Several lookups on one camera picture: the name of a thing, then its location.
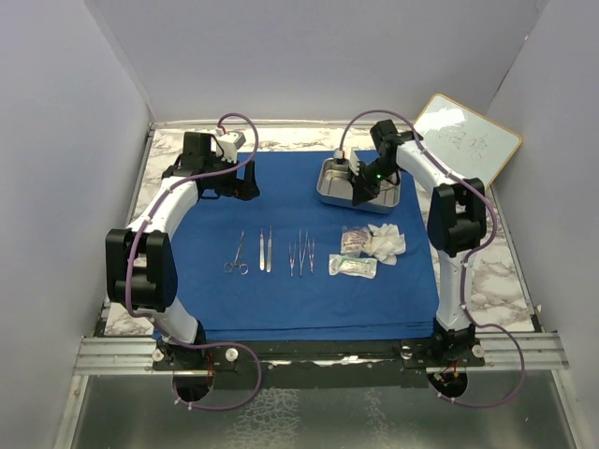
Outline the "purple patterned packet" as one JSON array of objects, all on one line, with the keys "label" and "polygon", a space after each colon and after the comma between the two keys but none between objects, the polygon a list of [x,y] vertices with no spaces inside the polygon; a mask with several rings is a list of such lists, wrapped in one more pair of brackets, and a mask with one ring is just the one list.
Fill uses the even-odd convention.
[{"label": "purple patterned packet", "polygon": [[368,227],[344,227],[341,237],[340,253],[358,257],[368,246],[371,239],[371,231]]}]

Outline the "white gauze pieces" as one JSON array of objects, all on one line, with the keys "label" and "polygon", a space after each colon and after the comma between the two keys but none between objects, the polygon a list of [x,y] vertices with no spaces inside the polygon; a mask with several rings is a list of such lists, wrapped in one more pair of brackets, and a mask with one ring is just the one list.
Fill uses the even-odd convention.
[{"label": "white gauze pieces", "polygon": [[370,239],[364,251],[380,263],[395,266],[398,257],[406,252],[404,234],[396,224],[368,224]]}]

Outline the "silver scalpel handle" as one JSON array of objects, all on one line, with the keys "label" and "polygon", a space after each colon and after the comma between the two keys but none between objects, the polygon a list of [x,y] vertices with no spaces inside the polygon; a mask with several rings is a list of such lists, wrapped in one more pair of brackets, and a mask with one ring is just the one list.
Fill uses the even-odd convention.
[{"label": "silver scalpel handle", "polygon": [[267,254],[266,254],[266,271],[271,272],[272,264],[272,226],[269,228],[268,240],[267,240]]},{"label": "silver scalpel handle", "polygon": [[261,271],[266,269],[265,238],[263,229],[260,229],[259,232],[259,269]]}]

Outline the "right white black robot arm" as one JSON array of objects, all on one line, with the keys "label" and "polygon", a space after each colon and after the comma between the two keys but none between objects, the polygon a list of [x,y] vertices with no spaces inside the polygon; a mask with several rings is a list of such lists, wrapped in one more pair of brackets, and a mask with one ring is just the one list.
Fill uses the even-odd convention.
[{"label": "right white black robot arm", "polygon": [[485,184],[464,179],[435,158],[414,130],[401,133],[391,120],[383,120],[370,134],[378,157],[369,164],[357,162],[350,175],[352,205],[376,198],[381,182],[400,170],[431,196],[427,233],[439,258],[440,292],[427,357],[437,366],[450,366],[476,345],[467,301],[472,257],[487,234]]}]

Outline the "stainless steel instrument tray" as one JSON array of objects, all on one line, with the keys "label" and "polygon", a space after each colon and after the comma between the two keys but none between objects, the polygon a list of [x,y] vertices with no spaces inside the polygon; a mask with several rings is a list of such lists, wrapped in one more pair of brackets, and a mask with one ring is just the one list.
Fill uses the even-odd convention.
[{"label": "stainless steel instrument tray", "polygon": [[377,198],[355,207],[352,205],[353,188],[349,174],[347,163],[337,164],[333,158],[324,160],[316,185],[322,203],[378,214],[390,214],[399,205],[402,185],[399,172],[382,181]]}]

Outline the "clear green suture packet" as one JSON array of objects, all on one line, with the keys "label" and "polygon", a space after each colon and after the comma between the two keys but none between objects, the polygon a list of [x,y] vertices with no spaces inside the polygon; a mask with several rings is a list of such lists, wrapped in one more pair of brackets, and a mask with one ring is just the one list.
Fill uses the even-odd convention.
[{"label": "clear green suture packet", "polygon": [[373,279],[376,276],[378,261],[375,258],[353,257],[343,254],[329,256],[329,275],[339,274]]}]

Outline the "silver metal tweezers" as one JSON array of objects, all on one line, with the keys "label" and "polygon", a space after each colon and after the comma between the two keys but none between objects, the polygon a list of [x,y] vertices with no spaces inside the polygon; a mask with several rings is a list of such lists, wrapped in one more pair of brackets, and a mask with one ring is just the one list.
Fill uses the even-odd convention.
[{"label": "silver metal tweezers", "polygon": [[307,243],[307,251],[308,251],[308,257],[309,257],[309,264],[310,264],[310,272],[313,273],[314,272],[314,246],[315,246],[315,240],[314,239],[307,239],[306,243]]}]

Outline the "blue surgical drape cloth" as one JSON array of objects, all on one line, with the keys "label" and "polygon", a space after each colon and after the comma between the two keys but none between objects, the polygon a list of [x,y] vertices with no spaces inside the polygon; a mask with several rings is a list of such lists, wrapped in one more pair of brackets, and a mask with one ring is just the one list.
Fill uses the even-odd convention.
[{"label": "blue surgical drape cloth", "polygon": [[[178,298],[203,324],[209,340],[396,340],[426,337],[438,307],[431,250],[412,177],[402,175],[399,205],[387,215],[322,203],[316,191],[322,152],[262,152],[256,156],[260,196],[250,201],[202,200],[184,216],[171,242]],[[329,275],[344,227],[397,225],[406,252],[373,279]],[[272,226],[271,272],[259,269]],[[315,240],[299,275],[299,231]],[[224,272],[241,231],[241,261],[249,272]],[[289,243],[297,243],[290,277]]]}]

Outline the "silver hemostat forceps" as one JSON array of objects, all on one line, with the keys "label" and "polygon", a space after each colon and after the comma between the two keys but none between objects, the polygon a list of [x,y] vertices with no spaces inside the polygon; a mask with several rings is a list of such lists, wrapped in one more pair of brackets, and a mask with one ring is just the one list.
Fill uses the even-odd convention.
[{"label": "silver hemostat forceps", "polygon": [[235,253],[235,257],[232,261],[226,262],[224,264],[224,272],[232,273],[235,269],[240,273],[240,275],[244,276],[249,272],[248,265],[241,261],[242,249],[244,243],[245,233],[241,231],[239,244]]}]

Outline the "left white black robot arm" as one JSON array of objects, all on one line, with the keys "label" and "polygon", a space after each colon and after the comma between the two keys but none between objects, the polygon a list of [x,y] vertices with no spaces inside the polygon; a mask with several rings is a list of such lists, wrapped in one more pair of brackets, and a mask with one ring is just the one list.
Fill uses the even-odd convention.
[{"label": "left white black robot arm", "polygon": [[107,295],[135,317],[151,322],[174,357],[196,369],[206,360],[205,331],[177,297],[178,275],[171,240],[186,213],[199,200],[222,196],[248,201],[258,197],[255,164],[237,174],[240,131],[217,127],[210,133],[186,132],[183,149],[162,174],[158,193],[125,229],[106,236]]}]

